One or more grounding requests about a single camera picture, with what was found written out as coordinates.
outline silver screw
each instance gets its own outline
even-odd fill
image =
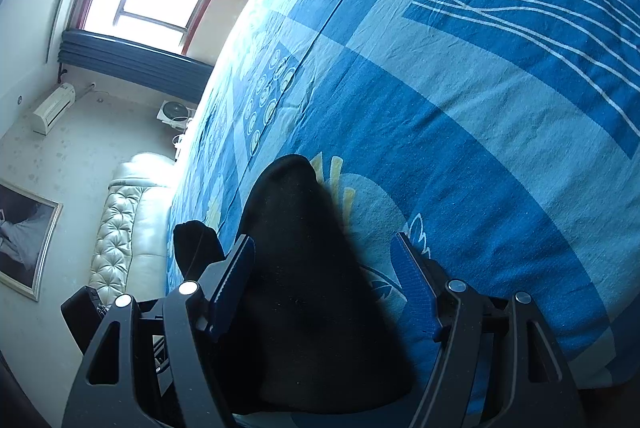
[[[466,283],[462,280],[451,280],[447,287],[449,287],[449,289],[454,293],[463,293],[466,291]]]
[[[180,287],[178,287],[178,292],[184,295],[193,294],[197,290],[198,290],[198,283],[192,282],[192,281],[186,281],[180,284]]]
[[[531,303],[531,296],[529,293],[526,293],[524,291],[518,291],[516,292],[516,300],[520,303],[523,303],[524,305],[527,305],[527,303]]]
[[[128,294],[118,296],[114,303],[116,304],[116,307],[126,307],[131,303],[131,296]]]

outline window pane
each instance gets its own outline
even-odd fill
[[[113,36],[143,43],[143,45],[155,46],[177,54],[181,52],[182,32],[129,16],[121,16],[118,19],[118,24],[113,27]]]
[[[186,27],[198,0],[127,0],[124,10]]]
[[[120,0],[92,0],[84,23],[84,29],[91,32],[100,32],[101,34],[110,34],[119,4]]]

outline white fan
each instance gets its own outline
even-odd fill
[[[196,111],[177,101],[164,101],[158,112],[158,119],[176,130],[185,131]]]

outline blue rubber tip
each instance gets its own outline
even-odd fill
[[[424,277],[414,254],[399,234],[391,240],[390,254],[391,264],[410,307],[414,324],[432,339],[438,338],[442,332],[442,323],[438,318],[435,293]]]

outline bed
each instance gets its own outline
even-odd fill
[[[404,309],[397,231],[480,293],[526,289],[578,386],[626,381],[640,365],[639,45],[640,0],[250,0],[178,160],[168,289],[173,226],[204,221],[229,249],[260,172],[299,153],[422,384],[437,347]],[[414,400],[329,422],[407,426]]]

